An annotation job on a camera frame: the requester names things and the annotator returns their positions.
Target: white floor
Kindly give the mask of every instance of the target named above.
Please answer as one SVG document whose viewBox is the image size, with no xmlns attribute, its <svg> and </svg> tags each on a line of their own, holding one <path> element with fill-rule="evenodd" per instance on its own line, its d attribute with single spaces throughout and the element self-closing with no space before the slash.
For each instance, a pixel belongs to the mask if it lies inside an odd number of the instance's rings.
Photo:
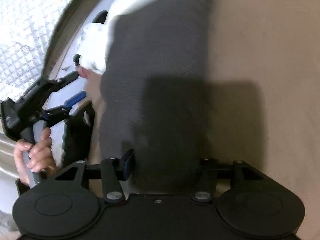
<svg viewBox="0 0 320 240">
<path fill-rule="evenodd" d="M 94 10 L 88 16 L 88 18 L 83 24 L 83 27 L 86 24 L 92 22 L 95 16 L 102 10 L 108 11 L 113 1 L 114 0 L 101 0 L 101 2 L 94 8 Z M 68 73 L 76 70 L 72 59 L 73 59 L 73 55 L 76 53 L 76 39 L 79 37 L 80 32 L 77 34 L 75 40 L 71 44 L 71 47 L 61 66 L 61 68 L 64 68 L 69 65 L 70 67 L 66 71 L 59 70 L 57 78 L 63 77 Z M 83 89 L 85 83 L 86 83 L 86 79 L 79 77 L 76 81 L 64 87 L 57 93 L 52 93 L 52 95 L 48 100 L 48 105 L 46 108 L 49 109 L 52 107 L 62 105 L 67 99 L 69 99 L 76 93 L 80 92 Z M 73 107 L 71 113 L 75 111 L 76 107 L 77 105 Z M 60 122 L 54 127 L 52 127 L 52 135 L 51 135 L 53 140 L 52 152 L 58 164 L 60 163 L 61 154 L 62 154 L 61 147 L 63 142 L 62 140 L 63 132 L 64 132 L 64 122 Z M 15 180 L 12 177 L 0 172 L 0 210 L 6 213 L 11 213 L 12 206 L 17 198 L 18 198 L 18 194 L 17 194 L 17 189 L 15 187 Z"/>
</svg>

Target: white fabric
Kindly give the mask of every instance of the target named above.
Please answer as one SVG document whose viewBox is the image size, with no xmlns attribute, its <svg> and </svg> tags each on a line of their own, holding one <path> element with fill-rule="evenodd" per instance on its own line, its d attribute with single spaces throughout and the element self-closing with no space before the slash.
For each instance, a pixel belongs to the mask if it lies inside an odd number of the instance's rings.
<svg viewBox="0 0 320 240">
<path fill-rule="evenodd" d="M 130 14 L 155 0 L 115 0 L 104 24 L 89 23 L 78 39 L 79 64 L 102 74 L 106 70 L 106 59 L 113 43 L 113 29 L 120 15 Z"/>
</svg>

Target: metal bolt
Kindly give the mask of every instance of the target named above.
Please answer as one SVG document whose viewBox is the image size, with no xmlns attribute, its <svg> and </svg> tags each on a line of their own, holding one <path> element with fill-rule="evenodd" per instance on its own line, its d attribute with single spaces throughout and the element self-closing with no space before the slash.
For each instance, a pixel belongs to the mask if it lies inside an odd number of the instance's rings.
<svg viewBox="0 0 320 240">
<path fill-rule="evenodd" d="M 107 198 L 111 200 L 117 200 L 122 197 L 122 193 L 119 191 L 112 191 L 107 194 Z"/>
<path fill-rule="evenodd" d="M 195 198 L 199 200 L 206 200 L 210 198 L 210 193 L 205 191 L 198 191 L 195 193 Z"/>
</svg>

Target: screw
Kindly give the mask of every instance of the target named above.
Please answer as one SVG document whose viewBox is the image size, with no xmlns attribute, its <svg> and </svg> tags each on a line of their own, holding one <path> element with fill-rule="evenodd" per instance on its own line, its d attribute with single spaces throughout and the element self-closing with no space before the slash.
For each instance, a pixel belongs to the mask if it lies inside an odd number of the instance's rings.
<svg viewBox="0 0 320 240">
<path fill-rule="evenodd" d="M 122 197 L 122 193 L 119 191 L 112 191 L 107 194 L 107 198 L 111 200 L 117 200 Z"/>
<path fill-rule="evenodd" d="M 205 191 L 198 191 L 195 193 L 195 198 L 200 200 L 206 200 L 210 198 L 210 193 Z"/>
</svg>

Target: brown surface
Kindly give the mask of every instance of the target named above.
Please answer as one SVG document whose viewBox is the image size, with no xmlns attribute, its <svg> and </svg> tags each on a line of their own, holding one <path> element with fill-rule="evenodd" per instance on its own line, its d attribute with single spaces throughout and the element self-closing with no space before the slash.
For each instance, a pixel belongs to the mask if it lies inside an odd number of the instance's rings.
<svg viewBox="0 0 320 240">
<path fill-rule="evenodd" d="M 243 159 L 297 194 L 306 207 L 298 236 L 312 240 L 320 239 L 319 26 L 320 0 L 214 0 L 208 52 L 215 158 Z M 93 74 L 97 126 L 99 87 Z"/>
</svg>

